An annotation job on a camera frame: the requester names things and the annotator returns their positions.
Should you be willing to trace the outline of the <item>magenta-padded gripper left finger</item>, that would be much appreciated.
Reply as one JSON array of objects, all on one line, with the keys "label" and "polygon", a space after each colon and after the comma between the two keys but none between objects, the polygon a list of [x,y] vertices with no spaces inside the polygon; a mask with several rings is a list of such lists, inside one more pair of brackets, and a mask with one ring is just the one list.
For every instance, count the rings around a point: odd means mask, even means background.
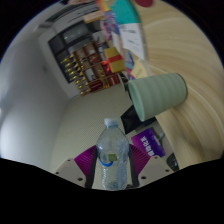
[{"label": "magenta-padded gripper left finger", "polygon": [[75,158],[67,158],[54,174],[78,186],[91,188],[94,183],[96,161],[96,146],[92,146]]}]

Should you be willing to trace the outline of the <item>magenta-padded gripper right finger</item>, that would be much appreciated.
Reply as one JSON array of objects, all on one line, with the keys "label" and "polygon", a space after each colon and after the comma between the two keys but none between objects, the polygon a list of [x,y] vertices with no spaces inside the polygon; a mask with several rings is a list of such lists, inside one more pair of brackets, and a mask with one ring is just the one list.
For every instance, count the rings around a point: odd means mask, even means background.
[{"label": "magenta-padded gripper right finger", "polygon": [[133,187],[143,187],[173,173],[173,170],[159,157],[129,145],[129,161]]}]

